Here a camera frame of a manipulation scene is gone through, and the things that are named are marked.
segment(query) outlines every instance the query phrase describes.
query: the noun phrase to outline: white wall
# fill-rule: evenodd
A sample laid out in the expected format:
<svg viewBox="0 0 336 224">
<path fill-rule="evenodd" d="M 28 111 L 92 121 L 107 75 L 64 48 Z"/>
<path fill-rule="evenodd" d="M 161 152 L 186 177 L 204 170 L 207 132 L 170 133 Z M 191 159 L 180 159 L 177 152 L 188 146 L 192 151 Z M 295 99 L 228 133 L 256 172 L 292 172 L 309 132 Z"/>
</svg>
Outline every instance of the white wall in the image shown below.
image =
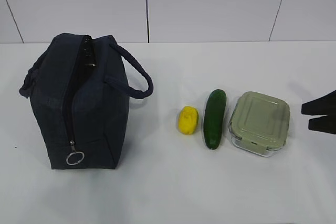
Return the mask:
<svg viewBox="0 0 336 224">
<path fill-rule="evenodd" d="M 265 41 L 280 0 L 148 0 L 150 41 Z"/>
<path fill-rule="evenodd" d="M 8 0 L 24 42 L 63 32 L 147 42 L 145 0 Z"/>
<path fill-rule="evenodd" d="M 62 32 L 113 34 L 118 42 L 148 40 L 145 0 L 8 3 L 24 42 L 50 42 Z M 148 0 L 149 38 L 150 42 L 336 40 L 335 14 L 336 0 Z M 0 0 L 0 43 L 4 42 L 21 38 L 6 1 Z"/>
<path fill-rule="evenodd" d="M 336 40 L 336 0 L 283 0 L 271 40 Z"/>
</svg>

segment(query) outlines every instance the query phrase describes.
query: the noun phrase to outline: bag handle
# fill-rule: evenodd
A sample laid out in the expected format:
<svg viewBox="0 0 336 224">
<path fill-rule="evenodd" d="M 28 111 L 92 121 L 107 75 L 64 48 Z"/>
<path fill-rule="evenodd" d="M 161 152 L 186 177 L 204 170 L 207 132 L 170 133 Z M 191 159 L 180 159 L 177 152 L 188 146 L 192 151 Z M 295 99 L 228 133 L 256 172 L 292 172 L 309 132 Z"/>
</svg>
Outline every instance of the bag handle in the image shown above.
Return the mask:
<svg viewBox="0 0 336 224">
<path fill-rule="evenodd" d="M 36 78 L 38 76 L 38 70 L 40 66 L 42 65 L 42 62 L 44 61 L 44 58 L 46 57 L 47 52 L 45 51 L 34 63 L 34 65 L 28 70 L 28 74 L 25 77 L 24 83 L 22 87 L 19 89 L 20 95 L 22 95 L 25 98 L 30 97 L 32 94 L 33 88 L 36 83 Z"/>
<path fill-rule="evenodd" d="M 126 49 L 117 44 L 110 44 L 110 47 L 117 51 L 129 64 L 131 64 L 142 76 L 144 76 L 148 84 L 148 89 L 146 91 L 136 90 L 112 76 L 105 76 L 105 82 L 119 91 L 126 93 L 130 97 L 136 99 L 144 99 L 149 97 L 154 91 L 154 85 L 151 77 Z"/>
</svg>

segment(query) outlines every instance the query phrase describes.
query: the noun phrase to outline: zipper pull ring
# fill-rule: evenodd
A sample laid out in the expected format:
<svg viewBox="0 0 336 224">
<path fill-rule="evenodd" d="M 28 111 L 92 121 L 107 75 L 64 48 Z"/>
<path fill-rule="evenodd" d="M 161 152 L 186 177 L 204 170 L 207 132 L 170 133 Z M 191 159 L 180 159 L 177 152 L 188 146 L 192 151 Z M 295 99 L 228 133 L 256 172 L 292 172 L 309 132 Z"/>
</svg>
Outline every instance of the zipper pull ring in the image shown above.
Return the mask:
<svg viewBox="0 0 336 224">
<path fill-rule="evenodd" d="M 77 165 L 77 164 L 79 164 L 80 162 L 83 161 L 83 159 L 85 157 L 85 154 L 84 154 L 84 152 L 77 152 L 76 151 L 75 142 L 73 140 L 70 141 L 70 147 L 71 147 L 72 152 L 67 156 L 67 158 L 65 159 L 65 161 L 67 162 L 67 165 Z M 71 156 L 75 155 L 75 154 L 80 154 L 81 158 L 78 161 L 74 162 L 74 163 L 70 163 L 69 162 L 69 158 Z"/>
</svg>

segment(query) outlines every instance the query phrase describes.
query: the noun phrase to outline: food container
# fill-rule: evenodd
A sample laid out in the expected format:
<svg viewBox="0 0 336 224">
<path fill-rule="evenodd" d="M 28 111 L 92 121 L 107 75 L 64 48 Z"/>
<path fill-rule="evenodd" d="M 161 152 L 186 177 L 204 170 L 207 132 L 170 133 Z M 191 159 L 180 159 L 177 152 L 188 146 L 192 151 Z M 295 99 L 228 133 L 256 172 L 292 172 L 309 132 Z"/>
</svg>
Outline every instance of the food container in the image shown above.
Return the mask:
<svg viewBox="0 0 336 224">
<path fill-rule="evenodd" d="M 283 100 L 246 92 L 238 99 L 230 119 L 231 141 L 246 151 L 272 156 L 286 143 L 289 117 L 289 106 Z"/>
</svg>

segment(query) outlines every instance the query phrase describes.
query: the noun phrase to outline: zipper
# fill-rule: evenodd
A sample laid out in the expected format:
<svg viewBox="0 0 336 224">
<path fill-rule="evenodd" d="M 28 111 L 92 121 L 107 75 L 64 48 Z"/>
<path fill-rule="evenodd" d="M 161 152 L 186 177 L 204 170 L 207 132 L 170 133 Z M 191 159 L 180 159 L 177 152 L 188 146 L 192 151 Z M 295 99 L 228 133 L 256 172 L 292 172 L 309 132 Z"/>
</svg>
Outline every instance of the zipper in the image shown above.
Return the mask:
<svg viewBox="0 0 336 224">
<path fill-rule="evenodd" d="M 96 57 L 93 50 L 92 38 L 88 35 L 85 35 L 79 46 L 75 65 L 73 67 L 68 87 L 65 92 L 62 107 L 63 108 L 62 113 L 68 135 L 68 141 L 72 151 L 66 158 L 66 163 L 68 165 L 77 165 L 80 162 L 82 162 L 85 157 L 84 152 L 76 150 L 76 139 L 73 127 L 74 123 L 72 118 L 72 102 L 74 100 L 77 91 L 91 77 L 95 67 L 96 67 Z M 75 159 L 77 161 L 73 160 L 70 161 L 69 159 L 72 156 L 74 156 L 72 159 Z"/>
</svg>

